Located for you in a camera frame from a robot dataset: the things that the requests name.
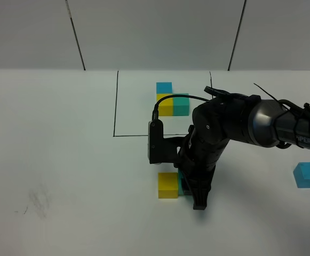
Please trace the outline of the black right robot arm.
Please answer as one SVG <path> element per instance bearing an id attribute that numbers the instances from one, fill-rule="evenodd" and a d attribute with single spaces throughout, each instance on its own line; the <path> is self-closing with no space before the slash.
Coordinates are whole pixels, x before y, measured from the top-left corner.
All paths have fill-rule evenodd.
<path id="1" fill-rule="evenodd" d="M 193 124 L 179 151 L 178 168 L 193 197 L 193 208 L 205 210 L 216 163 L 229 141 L 281 149 L 310 149 L 310 105 L 288 100 L 216 97 L 193 111 Z"/>

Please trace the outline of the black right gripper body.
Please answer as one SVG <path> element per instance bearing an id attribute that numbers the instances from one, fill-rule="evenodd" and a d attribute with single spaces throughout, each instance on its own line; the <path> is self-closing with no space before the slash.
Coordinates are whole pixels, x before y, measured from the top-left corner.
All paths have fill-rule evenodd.
<path id="1" fill-rule="evenodd" d="M 229 139 L 222 139 L 217 144 L 212 145 L 201 138 L 193 125 L 188 129 L 188 134 L 184 137 L 182 147 L 178 151 L 178 168 L 181 178 L 180 186 L 184 192 L 190 192 L 190 179 L 195 179 L 198 175 L 206 175 L 212 178 L 216 163 L 220 158 Z"/>

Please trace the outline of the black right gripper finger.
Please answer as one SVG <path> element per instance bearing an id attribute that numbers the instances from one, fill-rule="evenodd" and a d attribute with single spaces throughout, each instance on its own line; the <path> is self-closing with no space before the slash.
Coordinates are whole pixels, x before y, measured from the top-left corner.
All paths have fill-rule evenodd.
<path id="1" fill-rule="evenodd" d="M 193 196 L 193 209 L 205 210 L 207 207 L 208 194 L 211 190 L 211 185 L 201 185 L 190 187 L 190 192 Z"/>

